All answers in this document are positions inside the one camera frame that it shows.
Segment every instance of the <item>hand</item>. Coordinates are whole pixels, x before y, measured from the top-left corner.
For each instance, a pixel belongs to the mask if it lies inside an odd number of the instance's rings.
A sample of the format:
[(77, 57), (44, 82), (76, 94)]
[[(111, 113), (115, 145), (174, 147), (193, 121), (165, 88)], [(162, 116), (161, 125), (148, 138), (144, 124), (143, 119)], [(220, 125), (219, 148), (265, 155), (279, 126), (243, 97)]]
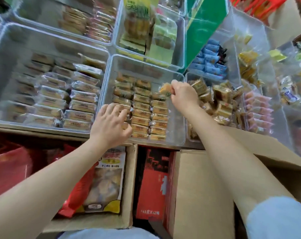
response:
[(198, 94), (188, 83), (172, 80), (172, 103), (184, 116), (195, 107), (199, 107)]
[(121, 145), (132, 135), (132, 127), (125, 130), (122, 125), (126, 120), (127, 109), (120, 112), (121, 106), (112, 103), (103, 105), (93, 123), (90, 139), (93, 144), (101, 145), (105, 150)]

